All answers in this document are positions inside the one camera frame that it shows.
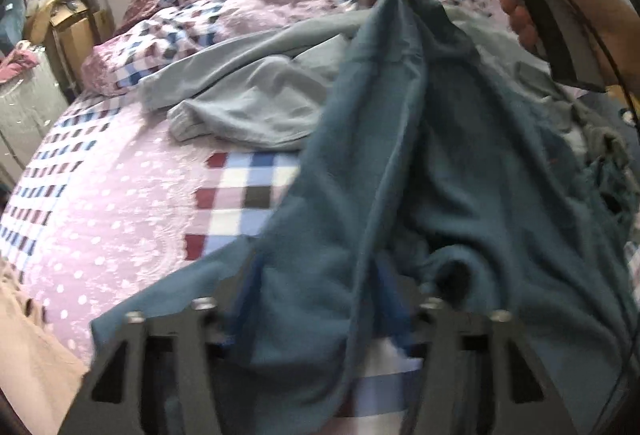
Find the person's right hand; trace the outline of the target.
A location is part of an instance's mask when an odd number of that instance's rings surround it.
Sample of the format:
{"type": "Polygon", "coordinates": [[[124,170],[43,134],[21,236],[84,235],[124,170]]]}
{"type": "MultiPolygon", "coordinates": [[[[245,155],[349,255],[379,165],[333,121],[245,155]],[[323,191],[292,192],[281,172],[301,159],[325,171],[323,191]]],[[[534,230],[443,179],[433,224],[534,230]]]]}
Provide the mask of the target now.
{"type": "Polygon", "coordinates": [[[624,0],[564,0],[591,27],[585,30],[603,80],[639,93],[639,15],[624,0]]]}

